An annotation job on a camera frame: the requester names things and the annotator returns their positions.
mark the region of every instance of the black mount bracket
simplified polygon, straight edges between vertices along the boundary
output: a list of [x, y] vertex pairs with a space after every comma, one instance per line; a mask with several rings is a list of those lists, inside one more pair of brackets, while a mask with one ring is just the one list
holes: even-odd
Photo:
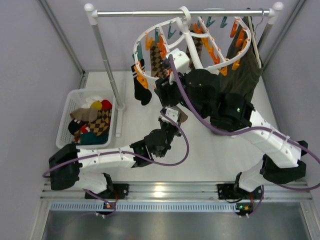
[[[118, 200], [125, 199], [129, 194], [129, 184], [126, 183], [113, 183], [113, 191], [107, 189], [105, 191], [100, 192], [97, 194], [100, 198], [108, 199], [108, 200], [115, 200], [116, 193], [118, 194]], [[95, 197], [85, 193], [85, 199], [96, 199]]]
[[241, 188], [235, 188], [234, 183], [218, 184], [218, 196], [220, 200], [250, 200], [250, 194], [252, 194], [254, 200], [259, 200], [262, 195], [261, 186], [257, 187], [253, 192], [247, 192]]

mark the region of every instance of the hanging garment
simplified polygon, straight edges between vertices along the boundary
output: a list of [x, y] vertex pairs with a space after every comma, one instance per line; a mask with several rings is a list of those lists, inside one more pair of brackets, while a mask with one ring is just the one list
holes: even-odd
[[[195, 33], [195, 32], [196, 32], [195, 25], [194, 25], [194, 24], [191, 24], [189, 30], [190, 30], [190, 32]], [[196, 51], [197, 51], [197, 53], [198, 53], [198, 56], [199, 56], [199, 58], [201, 58], [201, 52], [202, 52], [203, 42], [202, 42], [202, 40], [201, 40], [200, 37], [195, 37], [195, 36], [192, 37], [192, 40], [193, 40], [193, 43], [194, 43], [194, 45], [195, 45]], [[194, 63], [192, 62], [192, 58], [191, 58], [191, 55], [190, 55], [190, 52], [189, 52], [189, 48], [188, 48], [188, 47], [186, 47], [186, 52], [185, 52], [185, 54], [186, 54], [186, 55], [188, 56], [188, 58], [190, 59], [190, 63], [189, 63], [189, 68], [190, 68], [190, 70], [191, 70], [191, 71], [192, 71], [192, 70], [195, 70], [196, 68], [195, 68], [195, 66], [194, 66]]]
[[[242, 19], [248, 26], [248, 18]], [[241, 50], [242, 45], [236, 47], [238, 36], [241, 32], [241, 25], [239, 25], [235, 36], [233, 37], [232, 43], [228, 49], [226, 58], [232, 59]], [[247, 38], [246, 32], [244, 32], [244, 39]], [[245, 97], [245, 99], [251, 102], [254, 90], [259, 82], [259, 78], [263, 72], [262, 68], [259, 67], [254, 53], [252, 43], [250, 48], [240, 60], [240, 66], [236, 70], [232, 70], [232, 64], [227, 66], [227, 76], [221, 76], [221, 91], [223, 93], [237, 93]]]

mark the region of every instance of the metal bar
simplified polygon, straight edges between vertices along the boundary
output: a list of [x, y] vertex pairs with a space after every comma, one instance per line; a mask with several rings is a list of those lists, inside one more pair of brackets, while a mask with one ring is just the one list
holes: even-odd
[[268, 24], [268, 23], [266, 24], [266, 26], [265, 26], [265, 28], [263, 30], [263, 33], [262, 33], [262, 35], [260, 37], [260, 40], [258, 42], [258, 45], [257, 45], [258, 50], [261, 50], [261, 47], [264, 45], [272, 26], [273, 26], [273, 24], [272, 25]]
[[[199, 11], [189, 11], [191, 17], [197, 16], [221, 16], [221, 17], [232, 17], [232, 16], [251, 16], [259, 17], [265, 16], [268, 17], [270, 10], [199, 10]], [[180, 10], [165, 10], [165, 11], [97, 11], [98, 17], [183, 17], [184, 13]]]
[[314, 202], [301, 202], [300, 205], [311, 239], [320, 239], [320, 220]]
[[120, 97], [120, 94], [119, 94], [119, 91], [118, 91], [118, 88], [117, 88], [117, 85], [116, 85], [116, 82], [115, 82], [115, 78], [114, 78], [114, 75], [112, 73], [112, 70], [111, 70], [111, 67], [110, 67], [110, 64], [109, 64], [109, 60], [108, 60], [108, 57], [107, 57], [106, 49], [105, 49], [104, 42], [103, 42], [101, 34], [100, 34], [100, 30], [99, 30], [98, 24], [92, 25], [92, 29], [93, 29], [93, 32], [94, 32], [94, 35], [95, 35], [96, 42], [98, 43], [98, 46], [99, 46], [99, 49], [100, 49], [100, 53], [101, 53], [101, 57], [102, 57], [102, 60], [103, 60], [103, 65], [104, 65], [105, 71], [106, 71], [106, 73], [108, 74], [108, 77], [109, 77], [110, 85], [112, 87], [112, 91], [113, 91], [113, 94], [114, 94], [114, 97], [115, 97], [115, 100], [116, 100], [116, 103], [117, 103], [117, 108], [118, 109], [123, 109], [125, 105], [124, 105], [124, 103], [122, 101], [122, 98]]
[[292, 12], [290, 13], [290, 15], [289, 15], [290, 17], [289, 17], [288, 21], [286, 21], [286, 24], [281, 29], [279, 36], [277, 36], [275, 38], [276, 41], [273, 44], [271, 50], [269, 51], [267, 57], [265, 58], [265, 61], [263, 62], [263, 68], [264, 69], [266, 69], [266, 67], [268, 66], [271, 58], [273, 57], [273, 55], [276, 52], [276, 50], [279, 48], [280, 43], [284, 39], [284, 37], [287, 34], [288, 30], [291, 28], [294, 20], [296, 19], [297, 15], [299, 14], [300, 10], [302, 9], [302, 7], [305, 5], [306, 2], [307, 2], [307, 0], [299, 0], [297, 2], [296, 6], [294, 7], [294, 9], [292, 10]]
[[82, 68], [76, 54], [75, 51], [73, 50], [73, 48], [71, 47], [65, 33], [63, 32], [61, 26], [59, 25], [56, 16], [54, 15], [54, 13], [52, 12], [50, 6], [47, 3], [47, 0], [37, 0], [38, 3], [40, 4], [40, 6], [42, 7], [44, 13], [47, 15], [47, 17], [49, 18], [54, 30], [56, 31], [57, 35], [59, 36], [63, 46], [65, 47], [66, 51], [68, 52], [69, 56], [71, 57], [75, 67], [77, 68], [77, 70], [79, 71], [79, 73], [81, 75], [84, 74], [84, 69]]

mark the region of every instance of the black sock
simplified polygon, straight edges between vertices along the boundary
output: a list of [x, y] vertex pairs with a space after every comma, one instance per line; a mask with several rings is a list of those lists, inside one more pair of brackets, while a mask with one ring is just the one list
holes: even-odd
[[[141, 65], [141, 69], [144, 70], [145, 60], [141, 59], [140, 65]], [[152, 98], [152, 93], [149, 89], [146, 89], [144, 86], [142, 86], [141, 83], [138, 81], [137, 79], [138, 74], [136, 73], [135, 65], [131, 66], [131, 71], [132, 71], [133, 82], [134, 82], [134, 97], [135, 99], [141, 101], [141, 104], [143, 106], [147, 105]]]

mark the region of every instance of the brown sock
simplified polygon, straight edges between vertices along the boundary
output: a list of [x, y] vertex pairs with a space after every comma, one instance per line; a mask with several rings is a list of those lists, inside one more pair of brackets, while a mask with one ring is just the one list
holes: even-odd
[[150, 47], [150, 64], [151, 64], [151, 76], [164, 78], [167, 76], [167, 71], [162, 65], [162, 58], [160, 55], [160, 49], [157, 46], [157, 42], [153, 41]]
[[78, 108], [70, 113], [72, 119], [77, 119], [78, 121], [93, 122], [98, 117], [98, 109], [90, 108]]

